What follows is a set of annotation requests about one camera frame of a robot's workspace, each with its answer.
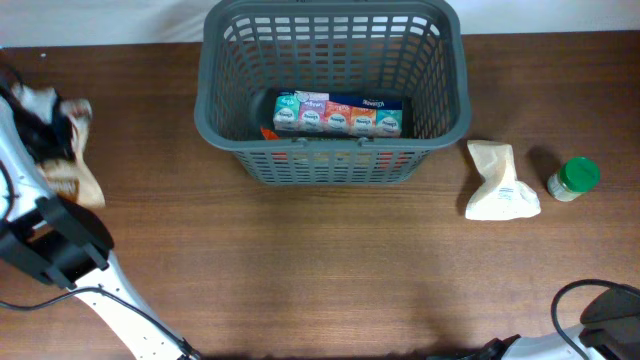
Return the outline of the brown white snack bag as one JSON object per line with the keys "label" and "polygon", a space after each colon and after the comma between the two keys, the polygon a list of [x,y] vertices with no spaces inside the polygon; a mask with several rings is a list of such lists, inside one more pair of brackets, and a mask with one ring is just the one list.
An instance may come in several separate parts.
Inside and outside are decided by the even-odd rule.
{"label": "brown white snack bag", "polygon": [[19,105],[37,115],[46,124],[51,123],[54,100],[57,97],[62,99],[62,114],[67,115],[71,121],[71,145],[75,159],[47,160],[35,163],[36,168],[57,195],[83,207],[103,207],[103,191],[84,159],[93,120],[90,102],[82,98],[65,100],[53,88],[36,90],[23,84],[14,85],[11,94]]}

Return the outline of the tissue multipack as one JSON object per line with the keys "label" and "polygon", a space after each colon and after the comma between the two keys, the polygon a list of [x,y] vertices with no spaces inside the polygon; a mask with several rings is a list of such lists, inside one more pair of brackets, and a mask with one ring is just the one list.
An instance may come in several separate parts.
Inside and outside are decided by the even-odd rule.
{"label": "tissue multipack", "polygon": [[303,136],[399,138],[404,100],[302,90],[281,91],[274,103],[274,130]]}

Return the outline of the grey plastic shopping basket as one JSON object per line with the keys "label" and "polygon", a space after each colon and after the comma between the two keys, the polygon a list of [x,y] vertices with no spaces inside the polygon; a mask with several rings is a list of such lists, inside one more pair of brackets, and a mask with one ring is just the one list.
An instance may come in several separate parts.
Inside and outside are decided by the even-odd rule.
{"label": "grey plastic shopping basket", "polygon": [[[268,140],[282,90],[399,100],[401,134]],[[443,0],[222,1],[204,22],[194,119],[266,184],[405,181],[471,123],[459,18]]]}

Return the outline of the beige paper pouch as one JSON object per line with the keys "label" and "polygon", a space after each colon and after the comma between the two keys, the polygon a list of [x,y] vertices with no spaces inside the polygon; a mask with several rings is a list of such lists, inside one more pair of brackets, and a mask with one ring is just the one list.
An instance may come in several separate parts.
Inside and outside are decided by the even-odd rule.
{"label": "beige paper pouch", "polygon": [[541,213],[537,193],[517,177],[510,144],[469,140],[467,148],[483,183],[466,205],[466,219],[508,221]]}

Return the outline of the green lid glass jar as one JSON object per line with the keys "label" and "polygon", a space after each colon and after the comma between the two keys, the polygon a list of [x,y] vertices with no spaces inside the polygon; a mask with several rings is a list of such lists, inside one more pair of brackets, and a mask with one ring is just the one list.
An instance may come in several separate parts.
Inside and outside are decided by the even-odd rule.
{"label": "green lid glass jar", "polygon": [[556,200],[570,202],[588,193],[601,179],[598,165],[586,157],[574,157],[547,181],[547,191]]}

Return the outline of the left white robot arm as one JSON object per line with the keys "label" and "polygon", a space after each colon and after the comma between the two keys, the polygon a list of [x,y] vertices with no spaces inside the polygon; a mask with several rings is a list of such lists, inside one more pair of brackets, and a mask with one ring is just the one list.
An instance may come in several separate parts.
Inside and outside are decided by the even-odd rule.
{"label": "left white robot arm", "polygon": [[1,258],[93,309],[138,359],[200,353],[153,312],[120,267],[93,213],[104,195],[84,161],[92,121],[85,99],[28,87],[1,73]]}

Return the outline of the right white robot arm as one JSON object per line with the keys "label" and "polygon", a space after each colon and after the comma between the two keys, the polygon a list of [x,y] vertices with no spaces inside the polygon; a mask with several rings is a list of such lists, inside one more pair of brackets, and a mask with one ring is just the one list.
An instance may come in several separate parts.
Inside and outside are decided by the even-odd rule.
{"label": "right white robot arm", "polygon": [[[581,287],[603,287],[582,312],[579,323],[560,325],[558,307],[563,296]],[[555,331],[549,335],[513,340],[494,339],[468,356],[471,360],[639,360],[639,290],[599,279],[574,281],[561,288],[550,307]]]}

